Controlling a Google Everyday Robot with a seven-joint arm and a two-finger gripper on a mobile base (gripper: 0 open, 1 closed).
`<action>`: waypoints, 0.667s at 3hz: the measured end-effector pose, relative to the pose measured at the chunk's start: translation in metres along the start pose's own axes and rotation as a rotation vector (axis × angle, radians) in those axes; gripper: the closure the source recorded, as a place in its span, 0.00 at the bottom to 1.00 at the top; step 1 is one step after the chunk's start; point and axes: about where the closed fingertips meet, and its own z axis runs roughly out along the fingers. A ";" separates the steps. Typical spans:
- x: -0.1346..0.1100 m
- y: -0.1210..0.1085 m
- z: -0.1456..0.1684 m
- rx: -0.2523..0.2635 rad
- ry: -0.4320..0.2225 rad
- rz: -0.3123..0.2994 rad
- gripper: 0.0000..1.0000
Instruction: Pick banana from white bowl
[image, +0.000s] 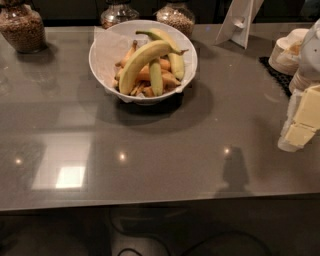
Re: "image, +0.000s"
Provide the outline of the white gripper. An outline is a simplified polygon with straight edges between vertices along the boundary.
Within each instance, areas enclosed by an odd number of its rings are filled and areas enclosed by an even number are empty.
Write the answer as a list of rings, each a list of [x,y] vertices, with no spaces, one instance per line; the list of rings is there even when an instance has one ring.
[[[299,67],[289,84],[289,91],[293,93],[288,104],[287,120],[278,140],[279,149],[296,152],[320,129],[319,83],[320,19],[309,29],[300,48]]]

